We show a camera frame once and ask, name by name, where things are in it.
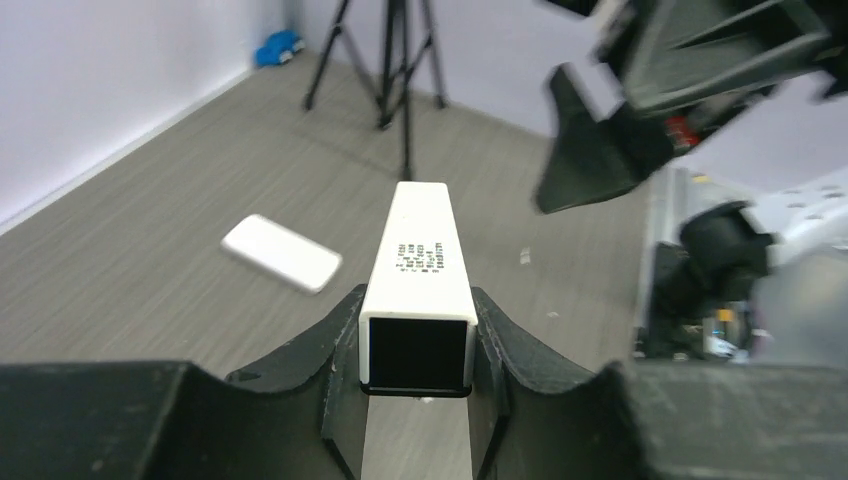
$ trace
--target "black robotic claw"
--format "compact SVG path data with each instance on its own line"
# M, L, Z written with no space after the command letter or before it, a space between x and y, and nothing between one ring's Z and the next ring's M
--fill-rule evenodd
M226 382L187 362L0 368L0 478L361 478L365 288ZM473 297L476 480L843 474L845 372L648 361L592 374Z
M581 15L596 2L549 0ZM577 76L550 82L559 131L537 191L542 213L603 202L690 152L782 81L811 71L848 91L844 0L627 0L595 52L622 105L595 122Z

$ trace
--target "baseboard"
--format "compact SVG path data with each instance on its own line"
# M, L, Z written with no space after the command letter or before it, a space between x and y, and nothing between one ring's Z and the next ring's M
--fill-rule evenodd
M62 185L58 189L54 190L53 192L51 192L50 194L48 194L47 196L45 196L41 200L35 202L34 204L23 209L22 211L20 211L16 215L12 216L12 218L0 223L0 236L4 235L9 230L11 230L11 229L15 228L16 226L20 225L21 223L25 222L30 217L32 217L36 213L40 212L41 210L43 210L44 208L49 206L51 203L59 200L60 198L67 195L68 193L70 193L75 188L79 187L80 185L87 182L88 180L91 180L92 178L94 178L100 172L102 172L102 171L106 170L107 168L111 167L112 165L118 163L120 160L122 160L127 155L129 155L130 153L135 151L137 148L141 147L142 145L149 142L150 140L153 140L154 138L159 136L161 133L163 133L165 130L168 130L169 128L173 127L174 125L176 125L180 121L184 120L186 117L188 117L192 113L199 110L201 107L203 107L207 103L211 102L212 100L215 100L216 98L218 98L219 96L224 94L226 91L230 90L231 88L235 87L239 83L243 82L250 75L252 75L254 71L255 70L253 70L251 68L251 69L248 69L248 70L236 75L235 77L231 78L230 80L227 80L221 86L214 89L212 92L203 96L199 100L195 101L194 103L192 103L191 105L189 105L188 107L186 107L185 109L183 109L182 111L180 111L179 113L174 115L173 117L162 122L156 128L148 131L144 135L141 135L140 137L136 138L135 140L133 140L132 142L130 142L129 144L124 146L123 148L117 150L113 154L104 158L102 161L98 162L96 165L94 165L90 169L86 170L82 174L74 177L72 180L65 183L64 185Z

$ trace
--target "white rectangular box on floor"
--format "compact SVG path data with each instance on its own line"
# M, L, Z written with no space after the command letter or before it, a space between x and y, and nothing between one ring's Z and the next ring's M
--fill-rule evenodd
M447 185L398 183L359 316L363 389L467 395L476 332Z

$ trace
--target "black mechanical part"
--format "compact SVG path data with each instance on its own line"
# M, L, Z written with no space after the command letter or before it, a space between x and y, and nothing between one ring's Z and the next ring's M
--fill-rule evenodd
M683 354L704 359L703 319L729 302L747 302L754 283L770 273L769 233L748 222L747 202L728 202L689 220L680 230L680 245L660 243L654 255L653 291L647 324L637 350L647 358ZM740 316L735 347L750 348L753 316Z
M0 367L0 478L360 478L365 288L228 383L187 362ZM844 475L845 371L644 361L592 374L472 295L476 480Z
M594 8L594 2L551 3L581 15ZM567 64L551 77L560 127L536 193L539 210L553 213L628 193L791 77L827 73L832 82L821 98L848 91L846 4L626 1L595 51L621 86L623 102L615 113L592 118Z
M433 71L433 84L435 85L436 108L442 109L447 107L447 95L445 94L445 82L442 78L442 63L438 51L436 40L436 27L433 19L433 9L430 0L420 0L422 6L424 33L425 38L417 52L411 50L410 45L410 0L385 0L386 17L385 30L383 32L383 69L380 74L381 84L379 89L371 80L371 75L365 68L365 62L362 60L362 55L359 49L353 42L350 33L345 29L344 18L350 6L350 0L340 0L336 10L336 15L333 20L333 26L327 34L327 40L324 43L324 48L321 51L321 59L318 63L318 69L315 71L315 77L312 80L312 85L309 87L306 97L303 100L303 108L312 110L315 105L315 96L318 93L318 88L321 85L321 80L324 77L324 72L327 68L327 63L330 60L330 54L335 45L336 39L341 37L346 50L351 58L354 70L360 83L362 83L368 94L374 99L378 110L377 128L387 130L398 110L403 110L403 126L402 126L402 158L400 178L402 181L411 181L414 177L412 165L412 113L410 102L410 83L415 70L418 68L424 55L430 54L430 65ZM395 33L400 34L401 42L401 58L400 66L394 67L392 64L394 53ZM397 102L393 102L393 90L397 80L400 79L400 98Z

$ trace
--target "tripod foot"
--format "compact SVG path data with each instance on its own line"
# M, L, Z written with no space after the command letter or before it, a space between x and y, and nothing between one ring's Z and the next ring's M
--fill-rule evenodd
M384 132L386 130L388 130L389 127L391 127L391 126L392 126L392 117L390 117L390 116L380 117L380 121L377 122L377 128L379 128L380 130L382 130Z

